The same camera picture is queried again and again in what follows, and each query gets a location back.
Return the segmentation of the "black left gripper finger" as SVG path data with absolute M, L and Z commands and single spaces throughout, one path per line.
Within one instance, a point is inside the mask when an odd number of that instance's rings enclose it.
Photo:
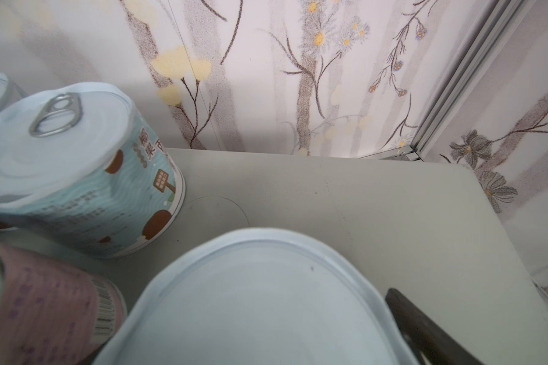
M 385 301 L 420 364 L 483 364 L 396 288 L 388 290 Z

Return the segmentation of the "red label can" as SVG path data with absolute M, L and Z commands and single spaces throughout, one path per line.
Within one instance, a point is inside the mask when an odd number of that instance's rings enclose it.
M 117 286 L 0 243 L 0 364 L 78 364 L 123 325 Z

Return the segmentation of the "orange label can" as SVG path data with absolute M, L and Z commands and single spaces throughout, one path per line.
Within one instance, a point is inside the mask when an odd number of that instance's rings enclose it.
M 304 234 L 247 228 L 146 286 L 97 364 L 415 364 L 374 286 Z

